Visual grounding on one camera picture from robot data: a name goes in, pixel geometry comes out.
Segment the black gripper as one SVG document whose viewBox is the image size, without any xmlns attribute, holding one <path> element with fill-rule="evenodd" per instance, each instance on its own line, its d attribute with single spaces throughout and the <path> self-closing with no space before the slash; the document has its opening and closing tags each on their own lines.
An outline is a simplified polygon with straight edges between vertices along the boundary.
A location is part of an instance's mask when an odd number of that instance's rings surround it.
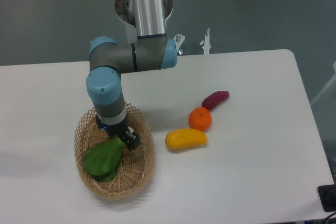
<svg viewBox="0 0 336 224">
<path fill-rule="evenodd" d="M 128 119 L 124 119 L 118 124 L 108 125 L 104 124 L 98 115 L 95 117 L 96 125 L 99 129 L 107 132 L 109 138 L 113 138 L 115 135 L 121 139 L 127 146 L 128 150 L 132 151 L 139 147 L 140 136 L 136 132 L 131 132 L 128 129 Z"/>
</svg>

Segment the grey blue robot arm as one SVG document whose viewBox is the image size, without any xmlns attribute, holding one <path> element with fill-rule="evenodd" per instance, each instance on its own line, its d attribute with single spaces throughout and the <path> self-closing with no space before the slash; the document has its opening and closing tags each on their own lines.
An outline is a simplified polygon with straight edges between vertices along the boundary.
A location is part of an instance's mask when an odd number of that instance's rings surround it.
<svg viewBox="0 0 336 224">
<path fill-rule="evenodd" d="M 90 72 L 86 78 L 89 97 L 95 107 L 98 127 L 109 137 L 117 135 L 128 149 L 136 149 L 139 134 L 128 127 L 121 74 L 173 68 L 177 47 L 166 35 L 163 0 L 132 0 L 137 40 L 124 46 L 107 36 L 90 43 Z"/>
</svg>

